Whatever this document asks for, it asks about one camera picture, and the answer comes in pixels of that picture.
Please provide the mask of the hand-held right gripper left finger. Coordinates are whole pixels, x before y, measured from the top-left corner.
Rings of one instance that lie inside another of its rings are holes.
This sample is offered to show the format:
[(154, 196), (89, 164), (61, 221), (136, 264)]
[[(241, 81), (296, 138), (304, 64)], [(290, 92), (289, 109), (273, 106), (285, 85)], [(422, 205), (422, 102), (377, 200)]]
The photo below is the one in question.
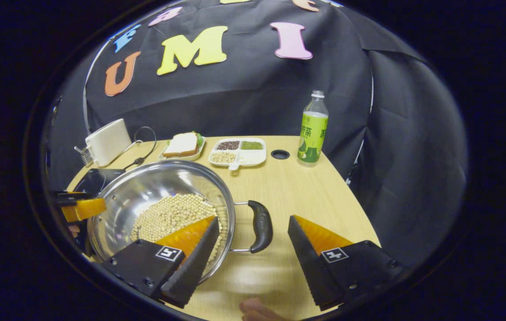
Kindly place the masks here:
[(141, 294), (184, 308), (201, 280), (218, 236), (218, 217), (210, 216), (157, 242), (136, 240), (102, 266)]

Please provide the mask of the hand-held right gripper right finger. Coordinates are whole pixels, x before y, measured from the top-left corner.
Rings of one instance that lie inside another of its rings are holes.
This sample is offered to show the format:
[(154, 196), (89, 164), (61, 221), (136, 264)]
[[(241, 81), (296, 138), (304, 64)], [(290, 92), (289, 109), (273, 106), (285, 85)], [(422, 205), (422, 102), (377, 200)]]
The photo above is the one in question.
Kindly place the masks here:
[(288, 235), (310, 293), (320, 310), (354, 309), (398, 284), (405, 266), (371, 240), (351, 242), (292, 215)]

